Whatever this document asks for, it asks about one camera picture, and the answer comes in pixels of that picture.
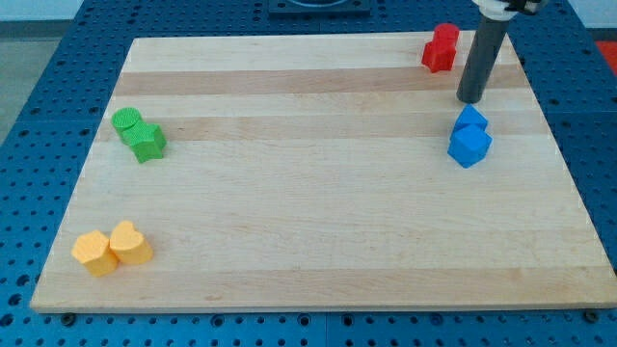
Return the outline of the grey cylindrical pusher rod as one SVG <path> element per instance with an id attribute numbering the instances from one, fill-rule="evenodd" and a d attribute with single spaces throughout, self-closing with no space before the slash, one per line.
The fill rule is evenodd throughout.
<path id="1" fill-rule="evenodd" d="M 460 101 L 474 104 L 481 100 L 508 26 L 508 21 L 481 16 L 456 93 Z"/>

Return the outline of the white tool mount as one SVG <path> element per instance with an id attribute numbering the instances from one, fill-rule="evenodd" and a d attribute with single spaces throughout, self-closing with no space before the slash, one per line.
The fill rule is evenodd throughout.
<path id="1" fill-rule="evenodd" d="M 495 21 L 509 21 L 517 13 L 535 15 L 541 11 L 550 0 L 472 0 L 479 11 L 487 18 Z"/>

